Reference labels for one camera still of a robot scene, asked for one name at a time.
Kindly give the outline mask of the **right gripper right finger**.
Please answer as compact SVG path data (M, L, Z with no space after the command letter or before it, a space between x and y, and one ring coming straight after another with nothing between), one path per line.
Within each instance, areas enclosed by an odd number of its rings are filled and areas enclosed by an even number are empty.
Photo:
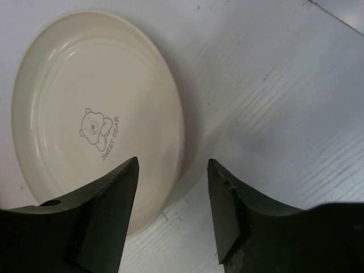
M362 272L363 203L298 209L208 161L218 261L225 272Z

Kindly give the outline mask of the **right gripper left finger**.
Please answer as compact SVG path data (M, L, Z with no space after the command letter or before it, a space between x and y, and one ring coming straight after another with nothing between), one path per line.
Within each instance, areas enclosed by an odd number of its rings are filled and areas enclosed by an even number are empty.
M118 272L139 163L39 206L1 211L2 272Z

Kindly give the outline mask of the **cream bear plate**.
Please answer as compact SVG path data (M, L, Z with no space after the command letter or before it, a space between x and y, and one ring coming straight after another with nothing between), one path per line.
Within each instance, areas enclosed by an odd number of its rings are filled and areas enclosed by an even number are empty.
M137 157L128 238L159 217L183 161L183 109L166 61L129 21L97 10L66 14L31 43L14 82L11 128L37 202Z

